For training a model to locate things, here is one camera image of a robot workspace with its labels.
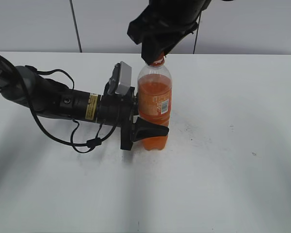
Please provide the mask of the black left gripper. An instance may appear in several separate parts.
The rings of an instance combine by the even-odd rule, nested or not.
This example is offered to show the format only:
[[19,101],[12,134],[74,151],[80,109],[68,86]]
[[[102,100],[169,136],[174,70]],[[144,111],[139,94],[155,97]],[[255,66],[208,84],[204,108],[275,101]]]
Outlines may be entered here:
[[134,110],[136,106],[135,88],[130,87],[125,95],[115,92],[109,94],[109,87],[104,88],[97,109],[96,123],[112,126],[112,129],[101,141],[107,140],[117,127],[120,128],[120,148],[131,150],[133,142],[152,137],[167,136],[169,128],[146,121],[140,117],[133,123]]

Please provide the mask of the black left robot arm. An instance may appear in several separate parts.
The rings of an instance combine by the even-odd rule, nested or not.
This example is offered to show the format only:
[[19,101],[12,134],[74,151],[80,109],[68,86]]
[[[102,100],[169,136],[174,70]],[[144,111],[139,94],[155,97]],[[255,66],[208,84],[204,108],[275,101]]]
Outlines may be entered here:
[[134,142],[167,136],[166,126],[138,117],[138,100],[131,83],[131,67],[117,63],[101,95],[76,90],[49,78],[53,70],[14,66],[0,55],[0,94],[29,108],[42,128],[40,117],[82,121],[120,128],[120,148],[131,150]]

